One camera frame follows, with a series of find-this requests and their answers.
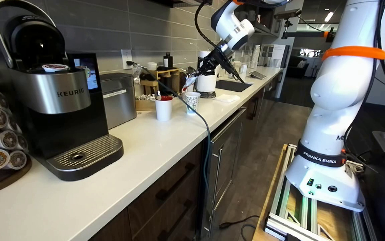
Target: cabinet door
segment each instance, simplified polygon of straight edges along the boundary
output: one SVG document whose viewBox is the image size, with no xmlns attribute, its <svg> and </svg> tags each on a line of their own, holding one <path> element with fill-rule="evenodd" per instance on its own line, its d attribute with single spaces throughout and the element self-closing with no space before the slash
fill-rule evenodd
<svg viewBox="0 0 385 241">
<path fill-rule="evenodd" d="M 131 241 L 127 211 L 119 213 L 103 230 L 100 230 L 91 241 Z"/>
<path fill-rule="evenodd" d="M 208 192 L 214 203 L 222 199 L 222 195 L 231 184 L 232 172 L 239 157 L 239 145 L 242 144 L 240 132 L 244 109 L 240 109 L 222 129 L 218 129 L 212 137 L 212 151 L 208 172 Z"/>
<path fill-rule="evenodd" d="M 262 105 L 262 90 L 252 97 L 243 108 L 246 108 L 246 117 L 243 121 L 242 144 L 240 144 L 240 159 L 239 164 L 247 156 L 250 148 L 254 145 L 254 140 L 258 130 L 258 117 Z"/>
<path fill-rule="evenodd" d="M 180 213 L 191 208 L 189 203 L 198 203 L 200 155 L 200 147 L 191 151 L 128 207 L 135 240 L 155 239 L 160 232 L 168 232 Z"/>
</svg>

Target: bottle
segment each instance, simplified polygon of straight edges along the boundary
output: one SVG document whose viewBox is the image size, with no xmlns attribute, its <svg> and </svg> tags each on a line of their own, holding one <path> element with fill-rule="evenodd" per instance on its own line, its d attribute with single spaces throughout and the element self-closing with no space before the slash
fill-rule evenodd
<svg viewBox="0 0 385 241">
<path fill-rule="evenodd" d="M 163 68 L 172 69 L 173 68 L 173 58 L 169 55 L 169 53 L 165 53 L 163 57 Z"/>
</svg>

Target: coffee maker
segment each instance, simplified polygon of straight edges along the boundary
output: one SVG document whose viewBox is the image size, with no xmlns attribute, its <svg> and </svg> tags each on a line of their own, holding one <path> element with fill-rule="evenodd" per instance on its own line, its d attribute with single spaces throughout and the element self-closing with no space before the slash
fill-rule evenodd
<svg viewBox="0 0 385 241">
<path fill-rule="evenodd" d="M 64 181 L 76 181 L 117 161 L 120 140 L 108 134 L 96 57 L 71 54 L 52 19 L 24 0 L 1 0 L 33 15 L 6 22 L 0 33 L 8 65 L 0 92 L 33 159 Z"/>
</svg>

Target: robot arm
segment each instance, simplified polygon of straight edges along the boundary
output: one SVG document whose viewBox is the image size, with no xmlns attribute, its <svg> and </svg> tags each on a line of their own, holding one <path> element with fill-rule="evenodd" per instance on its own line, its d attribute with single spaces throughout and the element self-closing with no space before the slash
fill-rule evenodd
<svg viewBox="0 0 385 241">
<path fill-rule="evenodd" d="M 354 173 L 342 160 L 343 136 L 365 100 L 371 74 L 377 68 L 375 55 L 362 54 L 385 51 L 383 2 L 347 0 L 331 45 L 334 51 L 327 51 L 337 54 L 327 58 L 319 69 L 310 92 L 314 108 L 295 159 L 286 172 L 287 181 L 304 197 L 354 212 L 361 212 L 365 201 Z M 230 74 L 236 74 L 227 58 L 230 51 L 239 50 L 247 42 L 254 29 L 248 21 L 239 22 L 234 17 L 235 9 L 240 5 L 283 3 L 287 2 L 228 0 L 211 18 L 211 27 L 222 41 L 202 61 L 199 74 L 212 72 L 218 65 Z M 381 42 L 375 46 L 378 33 Z"/>
<path fill-rule="evenodd" d="M 224 69 L 228 74 L 234 76 L 238 81 L 242 78 L 230 64 L 232 51 L 242 49 L 248 38 L 254 34 L 252 25 L 243 19 L 239 22 L 234 11 L 243 5 L 250 6 L 278 6 L 284 5 L 287 0 L 228 0 L 226 2 L 211 18 L 211 27 L 220 38 L 220 42 L 215 49 L 200 61 L 200 68 L 194 77 L 206 76 L 212 73 L 218 65 Z"/>
</svg>

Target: white cup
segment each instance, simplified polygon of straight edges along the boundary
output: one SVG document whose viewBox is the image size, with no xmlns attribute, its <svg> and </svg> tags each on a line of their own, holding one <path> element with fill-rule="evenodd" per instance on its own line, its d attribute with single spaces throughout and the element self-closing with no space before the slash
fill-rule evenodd
<svg viewBox="0 0 385 241">
<path fill-rule="evenodd" d="M 159 122 L 167 122 L 171 117 L 171 100 L 156 100 L 155 114 Z"/>
<path fill-rule="evenodd" d="M 196 110 L 198 108 L 199 98 L 200 98 L 199 93 L 181 93 L 181 100 L 194 110 Z M 195 113 L 191 109 L 185 106 L 187 116 L 195 116 Z"/>
<path fill-rule="evenodd" d="M 199 93 L 214 93 L 216 89 L 216 76 L 200 76 L 195 82 L 195 89 Z"/>
<path fill-rule="evenodd" d="M 147 70 L 155 72 L 156 70 L 156 64 L 155 62 L 148 62 L 147 64 Z"/>
</svg>

